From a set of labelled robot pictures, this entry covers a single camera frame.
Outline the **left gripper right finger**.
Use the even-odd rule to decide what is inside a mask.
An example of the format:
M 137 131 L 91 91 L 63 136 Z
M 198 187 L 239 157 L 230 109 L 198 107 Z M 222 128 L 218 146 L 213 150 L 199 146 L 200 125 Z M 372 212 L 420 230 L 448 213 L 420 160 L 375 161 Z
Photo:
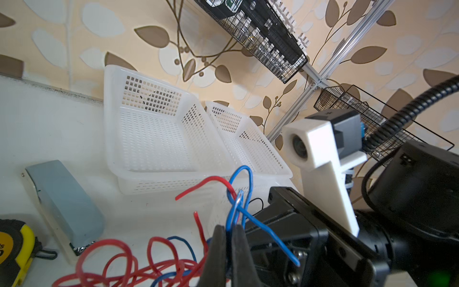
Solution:
M 255 268 L 246 233 L 236 225 L 231 234 L 231 285 L 232 287 L 262 287 Z

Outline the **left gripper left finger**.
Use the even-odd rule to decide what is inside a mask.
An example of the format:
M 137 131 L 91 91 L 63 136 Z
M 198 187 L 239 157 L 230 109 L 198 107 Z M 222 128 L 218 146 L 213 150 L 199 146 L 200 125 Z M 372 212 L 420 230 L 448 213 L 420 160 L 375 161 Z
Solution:
M 224 226 L 214 228 L 198 287 L 225 287 L 227 272 L 227 234 Z

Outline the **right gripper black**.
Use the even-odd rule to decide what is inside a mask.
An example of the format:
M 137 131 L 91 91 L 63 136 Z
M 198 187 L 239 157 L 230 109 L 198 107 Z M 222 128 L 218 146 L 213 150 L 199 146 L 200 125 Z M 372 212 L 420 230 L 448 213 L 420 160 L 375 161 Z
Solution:
M 295 265 L 255 224 L 246 237 L 269 287 L 382 287 L 409 273 L 419 287 L 459 284 L 459 157 L 408 141 L 381 160 L 384 171 L 362 196 L 354 236 L 288 187 L 272 187 L 257 219 L 299 259 Z

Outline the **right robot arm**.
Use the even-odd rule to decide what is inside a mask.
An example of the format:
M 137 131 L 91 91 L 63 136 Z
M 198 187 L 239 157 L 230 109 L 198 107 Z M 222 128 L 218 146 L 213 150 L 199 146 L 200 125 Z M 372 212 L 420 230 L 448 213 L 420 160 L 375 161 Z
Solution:
M 459 157 L 413 139 L 393 148 L 361 180 L 366 209 L 354 209 L 346 176 L 423 111 L 459 90 L 454 76 L 376 128 L 353 108 L 328 109 L 282 129 L 284 152 L 303 191 L 272 187 L 246 228 L 251 268 L 263 287 L 382 287 L 407 272 L 419 287 L 459 284 Z

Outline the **white basket front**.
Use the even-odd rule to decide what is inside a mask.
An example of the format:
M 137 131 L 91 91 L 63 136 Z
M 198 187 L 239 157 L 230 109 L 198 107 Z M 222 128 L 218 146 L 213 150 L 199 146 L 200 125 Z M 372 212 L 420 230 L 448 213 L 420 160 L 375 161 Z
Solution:
M 291 187 L 294 190 L 298 190 L 294 183 L 285 177 L 255 177 L 253 183 L 254 186 L 251 197 L 252 203 L 250 203 L 248 207 L 248 211 L 252 215 L 255 215 L 262 208 L 269 206 L 268 194 L 271 187 Z M 233 187 L 235 188 L 236 192 L 243 190 L 245 192 L 244 198 L 246 198 L 249 191 L 249 183 L 247 178 L 238 177 L 233 182 Z M 223 195 L 219 195 L 217 200 L 215 200 L 214 204 L 212 205 L 209 221 L 206 228 L 204 229 L 206 232 L 208 232 L 209 236 L 213 234 L 215 226 L 224 226 L 226 224 L 227 215 L 230 209 L 231 203 L 227 199 L 226 191 L 224 190 Z

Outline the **white basket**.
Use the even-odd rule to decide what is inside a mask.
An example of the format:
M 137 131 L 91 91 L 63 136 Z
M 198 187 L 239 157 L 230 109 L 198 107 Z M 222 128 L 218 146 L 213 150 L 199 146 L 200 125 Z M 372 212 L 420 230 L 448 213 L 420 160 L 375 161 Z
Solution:
M 252 215 L 255 215 L 262 208 L 269 206 L 268 194 L 271 187 L 291 187 L 294 190 L 298 190 L 294 183 L 285 177 L 255 177 L 253 183 L 254 186 L 251 197 L 252 203 L 250 203 L 248 207 L 248 211 Z M 244 198 L 246 198 L 249 191 L 249 183 L 247 178 L 238 177 L 233 182 L 233 187 L 235 188 L 236 192 L 243 190 L 245 192 Z M 226 191 L 224 190 L 223 195 L 219 195 L 217 200 L 215 200 L 214 204 L 212 205 L 209 221 L 206 228 L 204 229 L 206 232 L 208 232 L 209 236 L 213 234 L 215 226 L 224 226 L 226 224 L 227 215 L 230 209 L 231 203 L 227 199 Z
M 125 195 L 181 192 L 234 161 L 200 101 L 117 65 L 104 69 L 106 161 Z
M 207 101 L 206 112 L 237 167 L 246 165 L 257 177 L 292 178 L 292 171 L 248 116 Z

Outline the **white basket back right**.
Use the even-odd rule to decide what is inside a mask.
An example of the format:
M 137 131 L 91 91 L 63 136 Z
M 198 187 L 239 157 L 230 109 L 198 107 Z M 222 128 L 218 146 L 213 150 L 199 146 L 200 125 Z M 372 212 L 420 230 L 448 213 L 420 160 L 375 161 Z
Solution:
M 207 101 L 206 112 L 237 167 L 246 165 L 257 177 L 292 178 L 292 171 L 248 116 Z

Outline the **white basket back left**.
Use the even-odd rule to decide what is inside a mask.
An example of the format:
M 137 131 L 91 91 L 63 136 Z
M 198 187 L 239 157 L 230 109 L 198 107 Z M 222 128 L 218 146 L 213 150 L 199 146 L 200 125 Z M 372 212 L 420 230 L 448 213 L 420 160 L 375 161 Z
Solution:
M 117 65 L 104 69 L 106 161 L 125 195 L 181 192 L 234 161 L 200 101 Z

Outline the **grey blue stapler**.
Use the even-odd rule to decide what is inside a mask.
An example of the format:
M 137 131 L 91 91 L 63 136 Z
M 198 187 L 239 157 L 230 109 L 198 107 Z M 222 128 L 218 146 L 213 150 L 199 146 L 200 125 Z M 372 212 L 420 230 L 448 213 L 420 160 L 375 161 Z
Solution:
M 69 264 L 96 241 L 105 229 L 100 209 L 59 160 L 28 166 L 23 185 L 52 232 Z

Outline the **yellow black tape measure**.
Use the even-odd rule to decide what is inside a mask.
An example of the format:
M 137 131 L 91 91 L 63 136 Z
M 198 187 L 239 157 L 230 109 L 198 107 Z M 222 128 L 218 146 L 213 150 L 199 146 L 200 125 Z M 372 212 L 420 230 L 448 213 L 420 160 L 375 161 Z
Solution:
M 54 260 L 56 251 L 43 248 L 30 226 L 19 220 L 1 220 L 1 286 L 23 283 L 35 258 Z

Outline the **black socket holder tool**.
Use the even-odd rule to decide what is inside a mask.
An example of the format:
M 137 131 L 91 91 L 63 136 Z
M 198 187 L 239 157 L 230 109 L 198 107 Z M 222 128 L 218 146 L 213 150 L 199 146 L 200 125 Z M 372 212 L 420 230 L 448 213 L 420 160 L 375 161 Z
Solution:
M 268 1 L 198 1 L 202 9 L 216 20 L 233 38 L 243 41 L 245 24 L 258 30 L 263 40 L 267 40 L 294 65 L 303 52 L 296 38 L 282 23 L 280 17 Z

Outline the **aluminium frame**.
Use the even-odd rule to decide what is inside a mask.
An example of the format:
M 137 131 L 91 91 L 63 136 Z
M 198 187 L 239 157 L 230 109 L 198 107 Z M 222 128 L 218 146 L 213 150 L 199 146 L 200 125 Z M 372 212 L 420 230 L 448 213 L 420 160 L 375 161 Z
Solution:
M 275 127 L 272 128 L 271 132 L 267 136 L 267 139 L 270 142 L 274 142 L 277 139 L 283 126 L 296 119 L 296 116 L 301 113 L 301 108 L 303 108 L 303 106 L 311 99 L 318 88 L 324 89 L 330 86 L 328 78 L 334 70 L 336 70 L 339 63 L 344 60 L 349 52 L 351 52 L 359 41 L 369 32 L 369 30 L 376 24 L 377 20 L 393 3 L 393 0 L 376 1 L 370 11 L 351 31 L 350 35 L 345 39 L 337 52 L 331 56 L 330 60 L 320 71 L 316 71 L 311 64 L 307 64 L 303 67 L 304 73 L 308 75 L 307 78 L 312 79 L 314 83 L 305 88 L 285 115 L 279 120 Z

